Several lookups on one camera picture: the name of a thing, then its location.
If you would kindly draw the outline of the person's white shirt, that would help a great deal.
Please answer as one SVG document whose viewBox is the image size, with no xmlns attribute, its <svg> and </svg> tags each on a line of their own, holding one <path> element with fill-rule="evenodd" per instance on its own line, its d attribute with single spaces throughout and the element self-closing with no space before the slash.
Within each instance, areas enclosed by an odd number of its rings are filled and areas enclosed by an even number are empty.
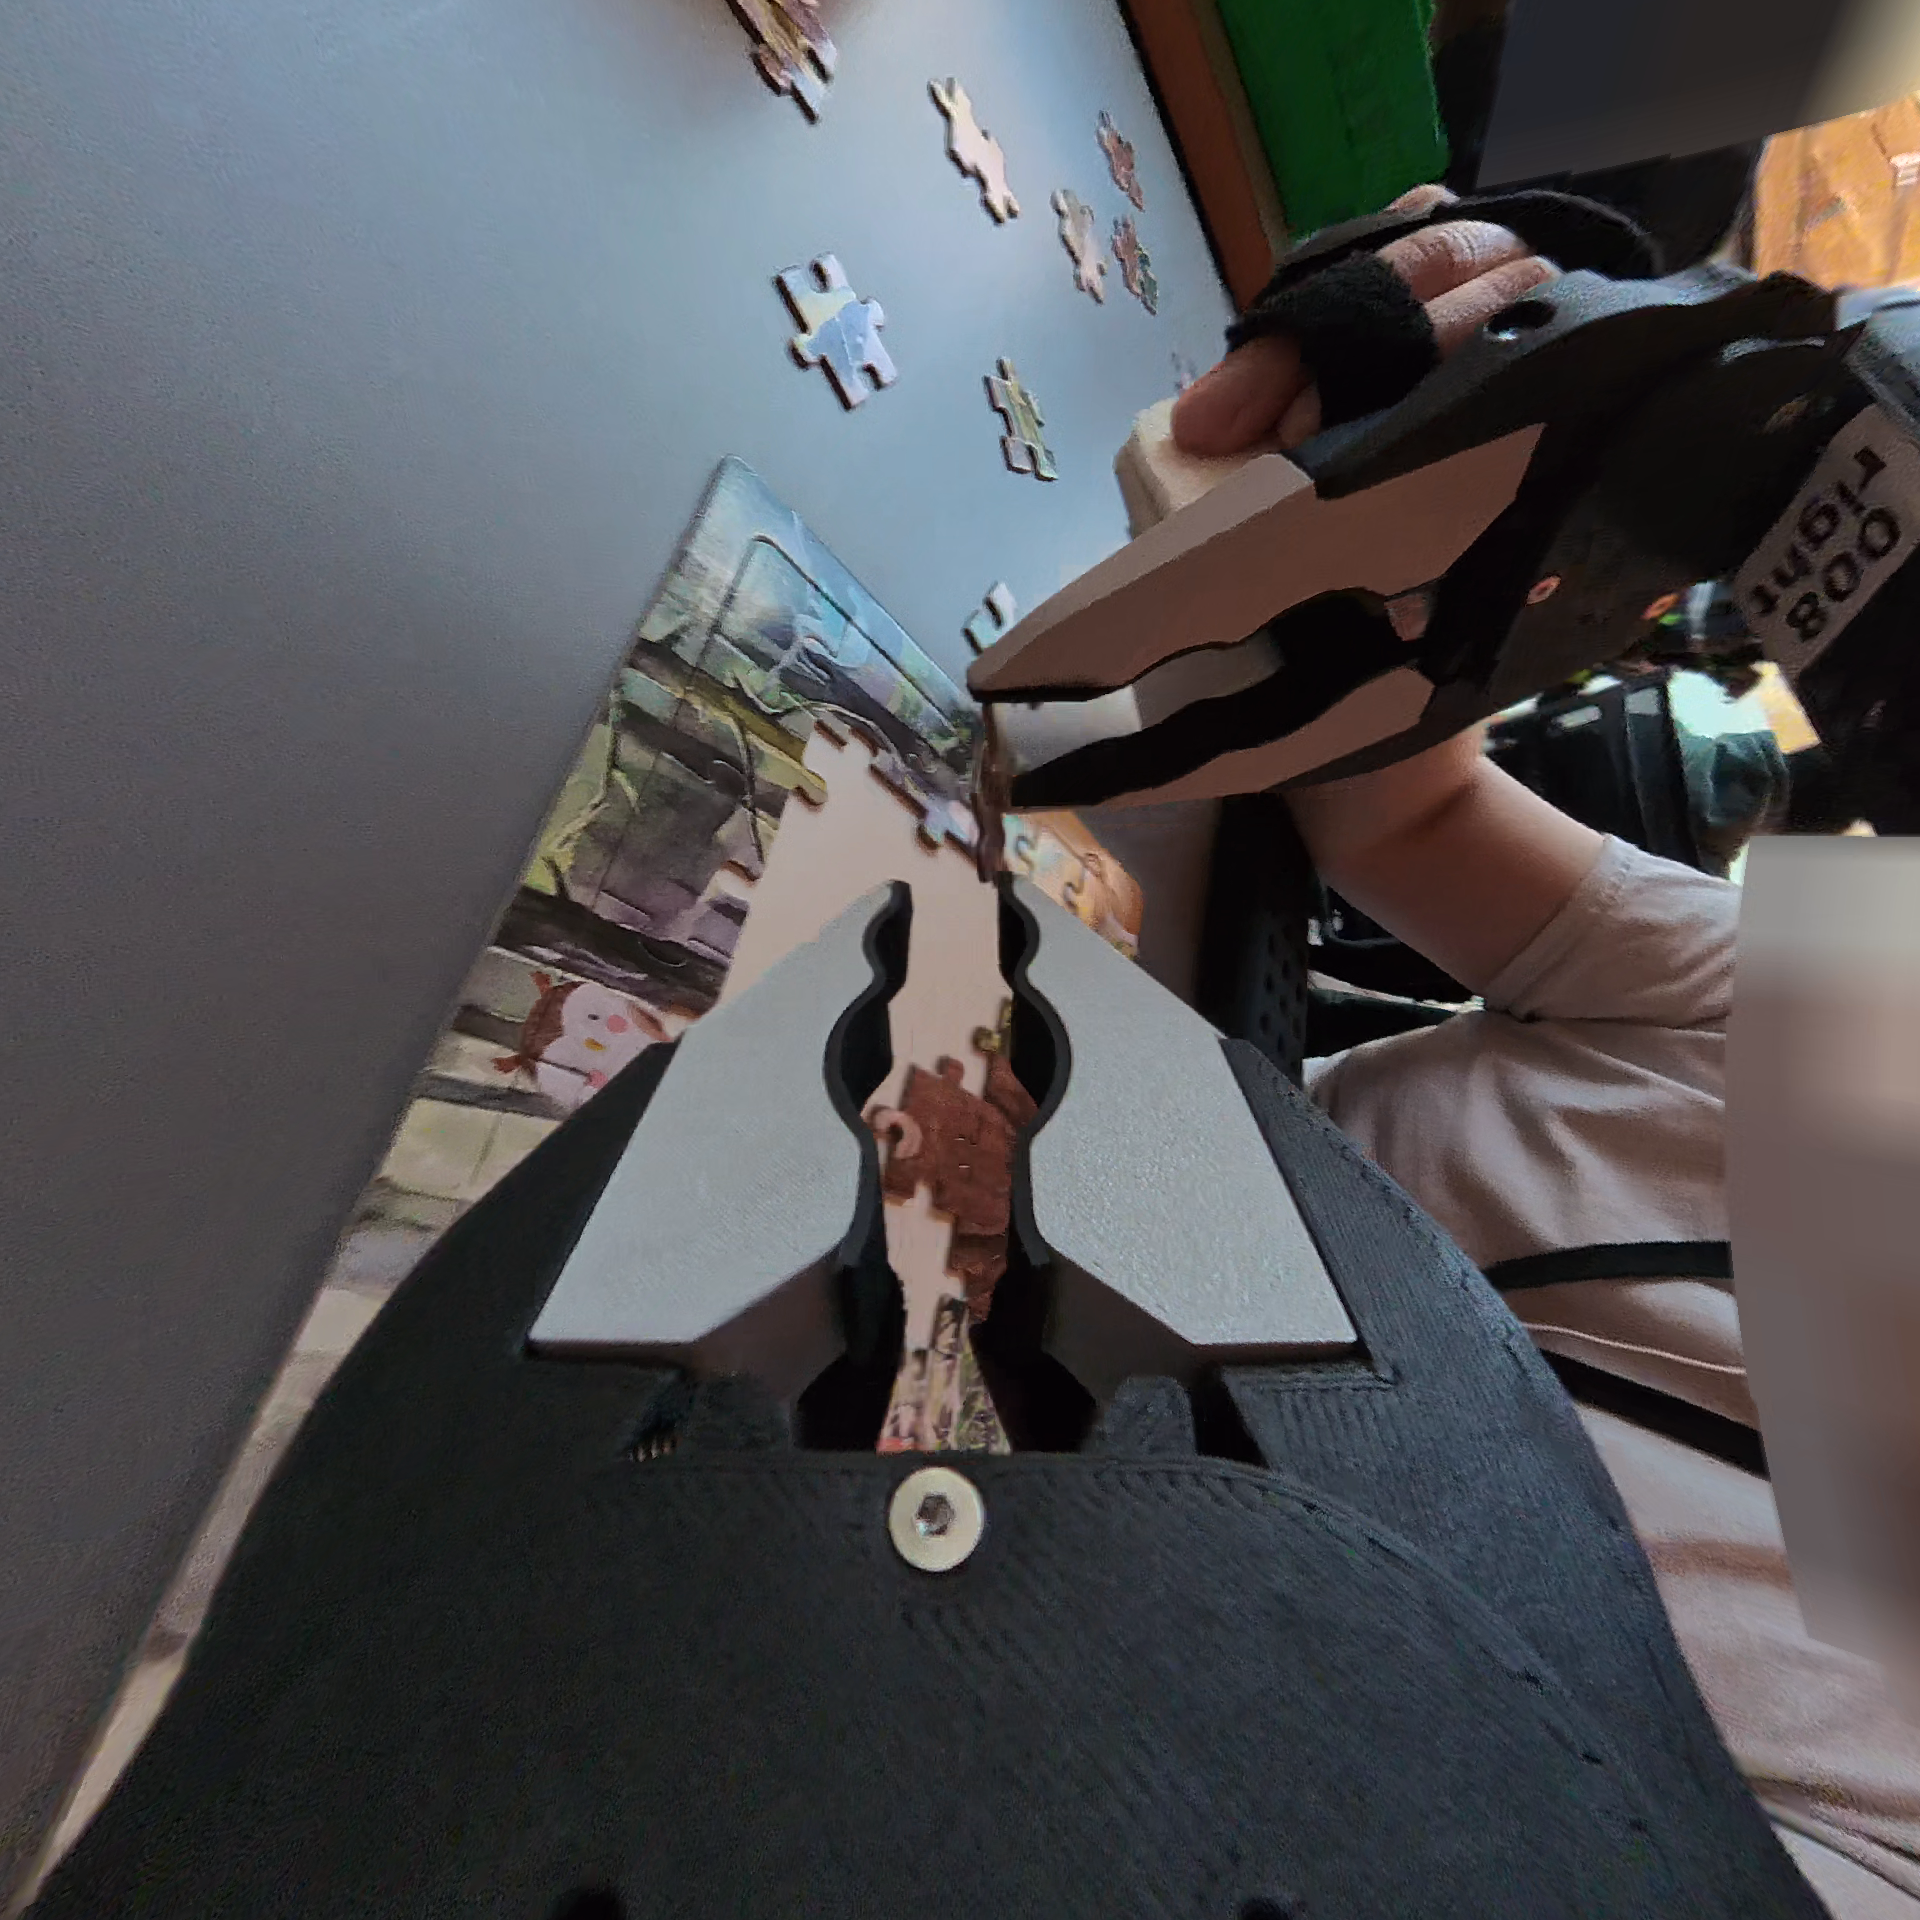
<svg viewBox="0 0 1920 1920">
<path fill-rule="evenodd" d="M 1305 1090 L 1416 1200 L 1582 1408 L 1740 1774 L 1835 1917 L 1916 1916 L 1916 1723 L 1809 1638 L 1772 1488 L 1685 1416 L 1755 1444 L 1722 1263 L 1722 1021 L 1737 888 L 1606 837 L 1565 910 L 1423 1033 L 1312 1061 Z"/>
</svg>

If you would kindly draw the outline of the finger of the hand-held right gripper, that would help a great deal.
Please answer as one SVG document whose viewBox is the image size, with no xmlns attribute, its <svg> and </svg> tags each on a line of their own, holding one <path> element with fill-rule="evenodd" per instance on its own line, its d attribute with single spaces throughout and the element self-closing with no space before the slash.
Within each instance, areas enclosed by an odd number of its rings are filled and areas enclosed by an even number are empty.
<svg viewBox="0 0 1920 1920">
<path fill-rule="evenodd" d="M 1327 591 L 1437 580 L 1510 506 L 1542 428 L 1326 497 L 1259 454 L 1055 591 L 969 668 L 976 704 L 1087 701 Z"/>
<path fill-rule="evenodd" d="M 1010 813 L 1055 813 L 1263 794 L 1400 737 L 1435 691 L 1415 666 L 1396 666 L 1302 720 L 1282 714 L 1279 678 L 1269 678 L 1009 773 L 1006 800 Z"/>
</svg>

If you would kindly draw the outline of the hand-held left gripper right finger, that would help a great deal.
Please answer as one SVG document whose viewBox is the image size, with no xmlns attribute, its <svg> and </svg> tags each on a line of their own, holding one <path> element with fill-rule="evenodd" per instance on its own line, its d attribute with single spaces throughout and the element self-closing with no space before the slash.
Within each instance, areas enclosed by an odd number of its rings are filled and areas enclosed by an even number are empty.
<svg viewBox="0 0 1920 1920">
<path fill-rule="evenodd" d="M 1357 1358 L 1357 1326 L 1226 1038 L 1047 900 L 996 881 L 1017 1133 L 980 1374 L 1010 1450 L 1079 1450 L 1132 1381 Z"/>
</svg>

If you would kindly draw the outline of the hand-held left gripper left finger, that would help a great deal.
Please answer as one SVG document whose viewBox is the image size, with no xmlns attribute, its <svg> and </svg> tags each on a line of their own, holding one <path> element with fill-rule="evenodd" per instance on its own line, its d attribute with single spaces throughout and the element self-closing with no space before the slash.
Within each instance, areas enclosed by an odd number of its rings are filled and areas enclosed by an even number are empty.
<svg viewBox="0 0 1920 1920">
<path fill-rule="evenodd" d="M 542 1358 L 747 1377 L 816 1450 L 876 1450 L 903 1358 L 879 1148 L 910 893 L 869 888 L 673 1047 L 532 1323 Z"/>
</svg>

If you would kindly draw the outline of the group of puzzle pieces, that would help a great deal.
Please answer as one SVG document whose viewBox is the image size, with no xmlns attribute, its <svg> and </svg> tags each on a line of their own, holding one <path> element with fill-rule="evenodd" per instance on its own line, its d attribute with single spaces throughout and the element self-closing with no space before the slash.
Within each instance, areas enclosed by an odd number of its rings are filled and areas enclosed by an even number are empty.
<svg viewBox="0 0 1920 1920">
<path fill-rule="evenodd" d="M 1226 286 L 1132 4 L 707 4 L 832 544 L 962 663 L 1122 544 L 1112 461 L 1209 356 Z"/>
</svg>

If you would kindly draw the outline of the black mesh chair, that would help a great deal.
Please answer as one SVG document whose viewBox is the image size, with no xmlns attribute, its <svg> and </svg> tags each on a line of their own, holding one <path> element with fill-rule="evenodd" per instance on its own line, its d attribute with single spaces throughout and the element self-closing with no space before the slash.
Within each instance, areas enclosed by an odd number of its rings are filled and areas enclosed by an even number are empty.
<svg viewBox="0 0 1920 1920">
<path fill-rule="evenodd" d="M 1223 800 L 1209 866 L 1193 1006 L 1299 1087 L 1317 877 L 1282 798 Z"/>
</svg>

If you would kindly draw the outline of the person's right hand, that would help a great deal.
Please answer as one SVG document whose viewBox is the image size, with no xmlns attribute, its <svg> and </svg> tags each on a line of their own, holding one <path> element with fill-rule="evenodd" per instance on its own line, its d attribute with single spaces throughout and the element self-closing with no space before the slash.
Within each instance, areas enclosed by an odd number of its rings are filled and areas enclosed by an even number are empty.
<svg viewBox="0 0 1920 1920">
<path fill-rule="evenodd" d="M 1447 191 L 1416 190 L 1395 214 L 1423 223 L 1382 250 L 1276 274 L 1230 326 L 1226 357 L 1175 400 L 1175 447 L 1223 461 L 1373 414 L 1556 274 L 1503 226 L 1435 223 L 1446 207 Z"/>
</svg>

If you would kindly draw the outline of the partly assembled jigsaw puzzle board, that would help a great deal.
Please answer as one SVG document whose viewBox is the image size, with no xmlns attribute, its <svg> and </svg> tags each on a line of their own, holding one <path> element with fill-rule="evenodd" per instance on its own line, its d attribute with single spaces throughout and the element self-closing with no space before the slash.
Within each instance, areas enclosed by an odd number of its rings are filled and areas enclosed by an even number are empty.
<svg viewBox="0 0 1920 1920">
<path fill-rule="evenodd" d="M 512 910 L 175 1577 L 82 1773 L 79 1827 L 153 1723 L 252 1503 L 322 1383 L 445 1230 L 647 1044 L 680 1038 L 883 881 L 910 886 L 883 1157 L 946 1110 L 1010 1121 L 975 717 L 802 520 L 722 461 L 640 621 Z"/>
</svg>

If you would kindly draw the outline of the large green plastic bin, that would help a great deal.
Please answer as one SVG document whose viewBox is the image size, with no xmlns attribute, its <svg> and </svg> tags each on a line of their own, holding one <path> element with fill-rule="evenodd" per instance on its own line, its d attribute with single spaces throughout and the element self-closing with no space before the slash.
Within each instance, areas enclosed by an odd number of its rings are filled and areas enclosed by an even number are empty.
<svg viewBox="0 0 1920 1920">
<path fill-rule="evenodd" d="M 1446 177 L 1435 4 L 1216 4 L 1216 16 L 1290 238 Z"/>
</svg>

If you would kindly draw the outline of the dark mottled jigsaw piece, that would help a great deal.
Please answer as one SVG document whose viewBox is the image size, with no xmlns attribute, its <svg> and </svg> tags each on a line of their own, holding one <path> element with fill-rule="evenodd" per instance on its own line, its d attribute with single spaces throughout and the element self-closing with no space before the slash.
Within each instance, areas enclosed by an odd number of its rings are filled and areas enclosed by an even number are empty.
<svg viewBox="0 0 1920 1920">
<path fill-rule="evenodd" d="M 1013 781 L 1019 774 L 1017 744 L 1010 741 L 1003 708 L 980 708 L 980 741 L 970 760 L 969 806 L 975 814 L 975 870 L 980 884 L 993 886 L 1009 870 L 1009 820 L 1013 813 Z"/>
</svg>

